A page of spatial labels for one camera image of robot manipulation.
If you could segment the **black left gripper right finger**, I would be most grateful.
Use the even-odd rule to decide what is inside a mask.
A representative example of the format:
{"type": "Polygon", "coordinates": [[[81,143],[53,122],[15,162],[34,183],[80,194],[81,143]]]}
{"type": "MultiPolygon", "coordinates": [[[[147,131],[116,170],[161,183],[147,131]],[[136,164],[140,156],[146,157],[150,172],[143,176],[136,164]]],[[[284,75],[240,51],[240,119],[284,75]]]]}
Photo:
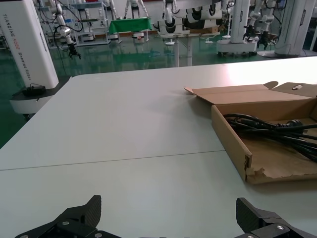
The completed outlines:
{"type": "Polygon", "coordinates": [[[254,207],[246,198],[236,200],[236,222],[240,238],[317,238],[295,228],[274,212],[254,207]]]}

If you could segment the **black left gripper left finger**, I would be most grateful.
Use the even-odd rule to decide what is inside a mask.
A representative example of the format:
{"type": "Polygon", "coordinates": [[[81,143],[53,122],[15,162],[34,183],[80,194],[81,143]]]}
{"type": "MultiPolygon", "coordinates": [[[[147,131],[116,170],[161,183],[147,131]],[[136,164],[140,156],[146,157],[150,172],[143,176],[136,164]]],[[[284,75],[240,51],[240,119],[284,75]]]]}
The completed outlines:
{"type": "Polygon", "coordinates": [[[53,221],[23,232],[17,238],[115,238],[116,235],[98,230],[102,198],[94,195],[82,206],[70,207],[53,221]]]}

